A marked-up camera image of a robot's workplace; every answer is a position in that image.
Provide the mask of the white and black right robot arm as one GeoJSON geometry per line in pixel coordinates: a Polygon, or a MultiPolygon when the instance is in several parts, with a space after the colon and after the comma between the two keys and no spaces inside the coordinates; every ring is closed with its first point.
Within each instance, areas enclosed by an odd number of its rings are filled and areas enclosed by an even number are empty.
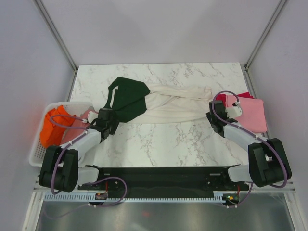
{"type": "Polygon", "coordinates": [[[206,117],[213,130],[220,136],[236,143],[248,153],[248,164],[228,168],[220,177],[221,186],[232,189],[240,181],[258,187],[283,188],[292,176],[292,171],[281,140],[267,139],[244,129],[229,118],[222,101],[211,101],[206,117]]]}

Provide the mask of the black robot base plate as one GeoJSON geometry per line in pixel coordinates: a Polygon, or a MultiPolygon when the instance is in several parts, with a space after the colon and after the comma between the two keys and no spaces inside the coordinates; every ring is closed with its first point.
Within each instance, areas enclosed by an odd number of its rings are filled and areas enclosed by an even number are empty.
{"type": "Polygon", "coordinates": [[[215,191],[247,191],[232,182],[227,167],[104,167],[98,178],[110,179],[79,190],[107,190],[113,196],[208,196],[215,191]]]}

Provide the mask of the cream and green Charlie Brown shirt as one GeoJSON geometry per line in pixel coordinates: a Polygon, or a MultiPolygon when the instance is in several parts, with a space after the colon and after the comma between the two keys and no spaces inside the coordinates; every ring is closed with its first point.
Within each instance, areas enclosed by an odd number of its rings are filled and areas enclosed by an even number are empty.
{"type": "Polygon", "coordinates": [[[118,77],[108,87],[105,107],[122,123],[167,124],[204,118],[211,99],[210,87],[176,87],[118,77]]]}

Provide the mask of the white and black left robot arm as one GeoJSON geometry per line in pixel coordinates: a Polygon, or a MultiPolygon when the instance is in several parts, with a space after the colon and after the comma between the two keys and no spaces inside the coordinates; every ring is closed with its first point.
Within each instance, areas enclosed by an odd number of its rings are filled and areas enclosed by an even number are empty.
{"type": "Polygon", "coordinates": [[[50,122],[64,129],[78,129],[82,133],[74,139],[46,149],[38,177],[40,186],[50,188],[56,195],[60,192],[70,193],[79,184],[90,184],[95,189],[105,185],[105,176],[95,167],[80,167],[79,162],[85,154],[102,143],[108,136],[114,135],[119,121],[116,113],[110,108],[101,108],[95,117],[90,111],[87,119],[71,115],[52,115],[50,122]],[[86,127],[72,127],[57,123],[56,117],[72,118],[86,124],[86,127]]]}

